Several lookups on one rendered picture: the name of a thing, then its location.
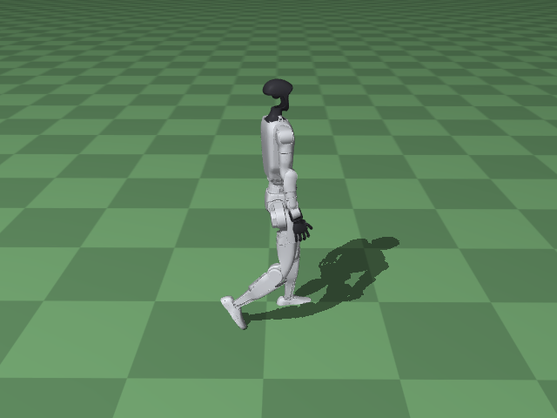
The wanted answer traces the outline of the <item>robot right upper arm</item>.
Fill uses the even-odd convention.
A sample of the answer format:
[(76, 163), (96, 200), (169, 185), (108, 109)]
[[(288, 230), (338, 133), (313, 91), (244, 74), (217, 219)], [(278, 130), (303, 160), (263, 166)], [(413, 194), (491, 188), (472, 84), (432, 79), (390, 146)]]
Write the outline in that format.
[(280, 177), (284, 181), (285, 174), (289, 171), (294, 171), (292, 168), (290, 168), (290, 165), (292, 163), (292, 152), (293, 152), (292, 148), (294, 143), (294, 133), (292, 129), (290, 129), (288, 126), (285, 125), (277, 126), (275, 139), (278, 145)]

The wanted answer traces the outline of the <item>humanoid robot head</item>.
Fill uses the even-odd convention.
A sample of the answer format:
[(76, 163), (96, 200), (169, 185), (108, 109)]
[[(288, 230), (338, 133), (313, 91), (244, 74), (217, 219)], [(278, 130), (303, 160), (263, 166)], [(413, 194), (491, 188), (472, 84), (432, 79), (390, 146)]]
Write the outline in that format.
[[(292, 85), (283, 79), (272, 79), (268, 81), (263, 87), (263, 93), (268, 96), (272, 96), (277, 99), (280, 98), (281, 104), (273, 106), (265, 121), (267, 123), (273, 121), (279, 121), (279, 116), (282, 115), (282, 111), (288, 111), (289, 109), (289, 94), (292, 92)], [(282, 118), (280, 119), (282, 120)], [(283, 118), (283, 120), (285, 120)]]

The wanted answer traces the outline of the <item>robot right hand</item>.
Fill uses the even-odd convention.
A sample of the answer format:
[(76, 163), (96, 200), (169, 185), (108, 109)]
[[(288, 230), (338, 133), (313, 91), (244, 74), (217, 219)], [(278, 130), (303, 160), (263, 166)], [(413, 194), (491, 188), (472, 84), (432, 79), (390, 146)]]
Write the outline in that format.
[[(301, 216), (296, 218), (296, 219), (292, 218), (292, 215), (291, 215), (290, 211), (288, 213), (289, 213), (291, 222), (293, 222), (293, 232), (294, 232), (294, 235), (295, 235), (295, 242), (298, 241), (297, 233), (299, 234), (299, 241), (302, 241), (301, 233), (303, 234), (303, 240), (306, 240), (306, 236), (309, 238), (310, 234), (307, 230), (308, 229), (307, 227), (309, 227), (312, 230), (312, 226), (305, 222), (305, 220), (303, 219), (302, 212), (300, 211)], [(305, 233), (307, 234), (306, 236), (305, 236)]]

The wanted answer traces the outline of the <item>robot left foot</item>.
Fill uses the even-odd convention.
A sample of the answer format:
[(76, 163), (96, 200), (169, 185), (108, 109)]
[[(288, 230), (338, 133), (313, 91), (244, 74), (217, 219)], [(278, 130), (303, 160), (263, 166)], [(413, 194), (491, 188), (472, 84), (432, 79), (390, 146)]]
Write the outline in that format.
[[(285, 296), (278, 297), (277, 305), (279, 305), (279, 306), (298, 305), (298, 304), (308, 303), (308, 302), (311, 301), (311, 298), (309, 298), (309, 297), (302, 297), (302, 296), (298, 296), (298, 295), (295, 295), (295, 294), (292, 297), (293, 297), (292, 300), (289, 299), (289, 297), (285, 298)], [(289, 300), (287, 300), (287, 299), (289, 299)]]

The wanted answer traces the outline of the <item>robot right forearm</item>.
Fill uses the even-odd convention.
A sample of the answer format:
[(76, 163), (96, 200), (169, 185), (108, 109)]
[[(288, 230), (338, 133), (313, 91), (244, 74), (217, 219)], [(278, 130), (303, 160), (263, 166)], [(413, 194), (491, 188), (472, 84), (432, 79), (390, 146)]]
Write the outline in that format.
[(285, 174), (284, 185), (282, 186), (282, 191), (285, 195), (285, 206), (290, 211), (292, 218), (296, 219), (301, 216), (299, 210), (299, 203), (297, 199), (297, 174), (294, 171), (289, 171)]

